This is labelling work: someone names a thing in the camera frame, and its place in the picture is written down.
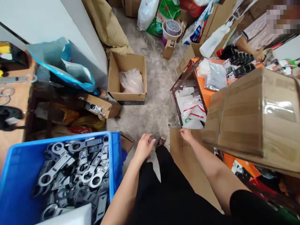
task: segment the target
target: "paper bag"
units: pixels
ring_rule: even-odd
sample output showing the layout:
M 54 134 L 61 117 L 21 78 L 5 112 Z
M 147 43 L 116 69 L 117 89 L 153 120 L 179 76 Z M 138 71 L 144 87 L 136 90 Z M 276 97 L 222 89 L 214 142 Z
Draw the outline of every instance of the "paper bag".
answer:
M 111 6 L 105 0 L 82 0 L 84 7 L 95 25 L 100 40 L 107 45 L 106 53 L 134 53 L 129 45 Z

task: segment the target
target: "white wall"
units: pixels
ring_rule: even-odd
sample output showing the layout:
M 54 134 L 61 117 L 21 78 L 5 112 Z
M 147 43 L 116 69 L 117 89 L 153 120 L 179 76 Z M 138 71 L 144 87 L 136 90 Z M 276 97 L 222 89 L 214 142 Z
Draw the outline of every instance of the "white wall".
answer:
M 7 31 L 4 27 L 0 25 L 0 41 L 8 41 L 13 45 L 17 46 L 19 49 L 25 51 L 26 44 L 22 42 L 19 38 L 12 35 L 9 31 Z
M 274 56 L 278 60 L 286 58 L 296 60 L 300 58 L 300 35 L 274 50 Z
M 97 86 L 107 88 L 106 54 L 81 0 L 62 1 L 0 0 L 0 21 L 31 44 L 71 40 L 94 65 Z

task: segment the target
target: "foot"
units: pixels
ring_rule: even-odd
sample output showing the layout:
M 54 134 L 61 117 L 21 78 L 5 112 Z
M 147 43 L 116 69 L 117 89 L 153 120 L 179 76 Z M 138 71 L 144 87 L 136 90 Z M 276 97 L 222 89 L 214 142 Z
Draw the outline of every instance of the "foot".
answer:
M 165 136 L 161 136 L 159 141 L 158 141 L 158 145 L 157 146 L 160 146 L 160 145 L 164 145 L 166 142 L 166 137 Z

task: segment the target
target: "green plastic bag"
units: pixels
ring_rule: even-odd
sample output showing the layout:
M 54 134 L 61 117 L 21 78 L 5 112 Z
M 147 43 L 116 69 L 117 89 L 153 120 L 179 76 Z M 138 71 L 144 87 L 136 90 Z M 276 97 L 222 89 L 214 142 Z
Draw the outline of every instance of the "green plastic bag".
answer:
M 163 22 L 167 19 L 176 19 L 178 16 L 180 16 L 179 1 L 162 0 L 147 32 L 151 35 L 161 37 L 163 34 Z

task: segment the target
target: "hand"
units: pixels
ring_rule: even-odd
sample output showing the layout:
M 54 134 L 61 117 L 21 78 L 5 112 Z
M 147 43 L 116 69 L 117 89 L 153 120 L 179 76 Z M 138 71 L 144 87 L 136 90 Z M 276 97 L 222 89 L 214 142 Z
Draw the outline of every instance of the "hand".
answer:
M 194 139 L 191 131 L 188 129 L 185 128 L 180 129 L 180 134 L 183 137 L 183 139 L 186 140 L 187 142 L 190 142 L 191 140 Z
M 265 55 L 262 51 L 256 50 L 253 54 L 257 63 L 263 61 L 265 59 Z
M 143 134 L 138 142 L 137 149 L 135 151 L 133 159 L 138 163 L 143 163 L 145 159 L 150 155 L 155 139 L 149 143 L 149 138 L 153 134 Z

